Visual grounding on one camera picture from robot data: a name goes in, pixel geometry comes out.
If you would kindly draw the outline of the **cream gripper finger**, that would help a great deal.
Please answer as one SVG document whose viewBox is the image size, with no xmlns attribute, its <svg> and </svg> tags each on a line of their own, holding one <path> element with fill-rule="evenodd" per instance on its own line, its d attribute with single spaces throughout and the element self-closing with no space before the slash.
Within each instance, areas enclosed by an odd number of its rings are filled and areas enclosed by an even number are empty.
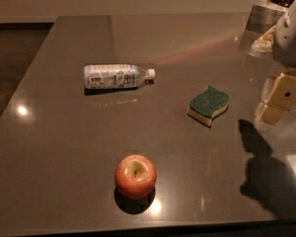
<svg viewBox="0 0 296 237">
<path fill-rule="evenodd" d="M 296 70 L 286 70 L 265 80 L 257 118 L 268 124 L 280 121 L 296 104 Z"/>
</svg>

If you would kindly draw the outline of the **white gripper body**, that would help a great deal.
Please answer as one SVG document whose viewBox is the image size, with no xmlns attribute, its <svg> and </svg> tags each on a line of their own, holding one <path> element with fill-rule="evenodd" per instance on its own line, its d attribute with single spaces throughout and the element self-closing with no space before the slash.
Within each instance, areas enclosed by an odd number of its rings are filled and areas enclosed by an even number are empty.
<svg viewBox="0 0 296 237">
<path fill-rule="evenodd" d="M 296 0 L 276 23 L 272 53 L 279 63 L 296 67 Z"/>
</svg>

